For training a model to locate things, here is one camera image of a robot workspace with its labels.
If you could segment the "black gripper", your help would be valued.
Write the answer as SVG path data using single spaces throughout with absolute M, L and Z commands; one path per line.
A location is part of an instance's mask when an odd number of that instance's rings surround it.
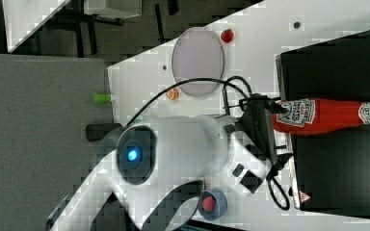
M 260 156 L 266 157 L 274 165 L 278 157 L 272 125 L 270 98 L 256 93 L 247 99 L 241 100 L 240 103 L 244 108 L 241 117 L 243 130 L 261 151 Z

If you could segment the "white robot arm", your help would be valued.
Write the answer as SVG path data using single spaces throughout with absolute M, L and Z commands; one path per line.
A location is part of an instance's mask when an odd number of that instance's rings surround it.
M 171 116 L 108 134 L 108 153 L 96 164 L 48 231 L 91 231 L 114 195 L 141 231 L 172 231 L 196 212 L 210 175 L 250 195 L 266 180 L 276 154 L 271 112 L 276 103 L 254 94 L 244 113 Z

